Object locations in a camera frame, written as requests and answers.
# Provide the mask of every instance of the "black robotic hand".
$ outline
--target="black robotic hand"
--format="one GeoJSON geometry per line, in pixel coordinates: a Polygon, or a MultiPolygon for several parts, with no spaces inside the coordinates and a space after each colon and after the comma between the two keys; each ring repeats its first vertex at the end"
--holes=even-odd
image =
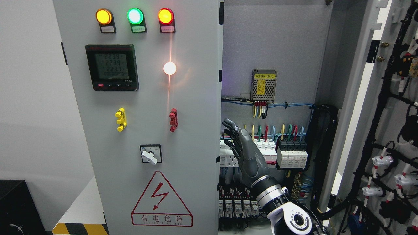
{"type": "Polygon", "coordinates": [[[256,180],[269,174],[267,163],[245,129],[239,128],[227,118],[222,124],[227,127],[224,130],[225,134],[229,135],[233,141],[233,143],[229,140],[224,142],[238,159],[243,183],[251,188],[256,180]]]}

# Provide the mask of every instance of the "yellow warning label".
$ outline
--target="yellow warning label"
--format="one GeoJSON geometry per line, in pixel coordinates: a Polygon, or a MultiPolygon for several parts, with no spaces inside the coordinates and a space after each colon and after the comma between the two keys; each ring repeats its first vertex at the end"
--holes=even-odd
{"type": "Polygon", "coordinates": [[[254,79],[276,79],[276,74],[255,74],[254,79]]]}
{"type": "Polygon", "coordinates": [[[264,95],[265,90],[265,79],[258,80],[257,83],[257,94],[258,95],[264,95]]]}

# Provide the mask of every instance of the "yellow indicator light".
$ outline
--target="yellow indicator light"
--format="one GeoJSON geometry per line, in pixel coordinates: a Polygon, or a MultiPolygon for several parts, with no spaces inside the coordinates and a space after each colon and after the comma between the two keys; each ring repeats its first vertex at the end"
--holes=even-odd
{"type": "Polygon", "coordinates": [[[158,12],[158,20],[165,25],[170,24],[174,20],[174,13],[168,8],[163,8],[158,12]]]}
{"type": "Polygon", "coordinates": [[[98,9],[96,19],[100,24],[108,25],[112,21],[112,13],[108,9],[98,9]]]}

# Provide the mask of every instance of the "red terminal block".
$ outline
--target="red terminal block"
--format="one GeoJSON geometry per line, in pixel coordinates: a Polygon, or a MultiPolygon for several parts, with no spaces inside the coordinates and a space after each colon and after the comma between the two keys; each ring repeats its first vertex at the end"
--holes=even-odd
{"type": "Polygon", "coordinates": [[[174,132],[178,127],[177,109],[171,109],[169,117],[171,125],[170,131],[174,132]]]}

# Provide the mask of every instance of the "red wire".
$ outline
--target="red wire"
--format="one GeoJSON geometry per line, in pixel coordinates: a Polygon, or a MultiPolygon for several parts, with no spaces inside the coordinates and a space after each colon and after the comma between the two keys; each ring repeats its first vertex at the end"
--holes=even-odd
{"type": "Polygon", "coordinates": [[[295,131],[295,136],[293,137],[293,140],[296,140],[296,134],[298,133],[298,125],[295,125],[295,126],[293,127],[293,130],[292,130],[292,135],[293,135],[293,131],[295,131]]]}
{"type": "Polygon", "coordinates": [[[268,135],[268,126],[265,126],[265,141],[267,142],[267,135],[268,135]]]}

